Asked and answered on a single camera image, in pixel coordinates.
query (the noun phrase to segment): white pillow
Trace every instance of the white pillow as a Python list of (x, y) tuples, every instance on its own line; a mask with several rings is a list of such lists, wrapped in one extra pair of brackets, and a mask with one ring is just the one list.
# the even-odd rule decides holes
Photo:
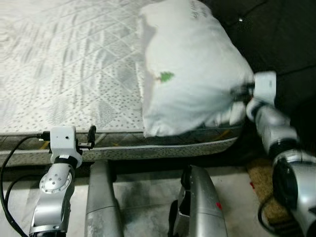
[(206, 5), (197, 0), (147, 5), (140, 11), (139, 33), (146, 64), (145, 136), (244, 118), (245, 108), (233, 107), (230, 90), (253, 82), (253, 72)]

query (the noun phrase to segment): floor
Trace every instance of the floor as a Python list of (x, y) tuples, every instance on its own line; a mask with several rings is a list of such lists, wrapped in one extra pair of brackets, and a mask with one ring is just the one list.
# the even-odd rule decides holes
[[(208, 168), (217, 189), (229, 237), (270, 237), (258, 223), (258, 199), (243, 167)], [(114, 183), (125, 237), (166, 237), (171, 203), (180, 190), (181, 171), (119, 175)], [(72, 212), (67, 236), (84, 236), (85, 207), (89, 178), (76, 180), (71, 199)], [(39, 191), (34, 182), (20, 182), (12, 191), (9, 209), (28, 233)], [(0, 230), (3, 236), (19, 235), (7, 223), (0, 210)]]

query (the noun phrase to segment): silver metal leg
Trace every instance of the silver metal leg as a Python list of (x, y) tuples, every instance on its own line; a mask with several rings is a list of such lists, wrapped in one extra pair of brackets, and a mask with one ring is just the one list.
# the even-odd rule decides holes
[(119, 207), (107, 161), (97, 161), (90, 169), (85, 236), (123, 237)]
[(181, 178), (174, 224), (169, 216), (169, 236), (227, 237), (225, 220), (215, 187), (207, 171), (189, 166)]

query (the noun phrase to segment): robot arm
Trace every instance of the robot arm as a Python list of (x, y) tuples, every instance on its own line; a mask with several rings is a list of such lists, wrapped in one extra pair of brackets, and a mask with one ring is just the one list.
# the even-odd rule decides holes
[(288, 117), (254, 100), (247, 109), (273, 160), (275, 199), (292, 213), (304, 236), (316, 236), (316, 158), (300, 149)]
[(70, 215), (70, 198), (74, 193), (75, 169), (82, 163), (80, 148), (93, 148), (95, 126), (88, 142), (79, 144), (75, 127), (55, 127), (50, 132), (53, 165), (39, 184), (40, 197), (34, 210), (31, 237), (66, 236)]

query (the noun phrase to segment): quilted mattress cover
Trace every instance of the quilted mattress cover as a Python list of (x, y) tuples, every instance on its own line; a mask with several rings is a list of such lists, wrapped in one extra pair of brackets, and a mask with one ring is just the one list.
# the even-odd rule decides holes
[[(63, 124), (76, 126), (83, 136), (96, 125), (99, 147), (236, 138), (240, 127), (203, 128), (171, 138), (142, 136), (144, 61), (136, 25), (139, 9), (153, 2), (2, 0), (0, 152), (20, 136)], [(24, 147), (38, 148), (32, 142)]]

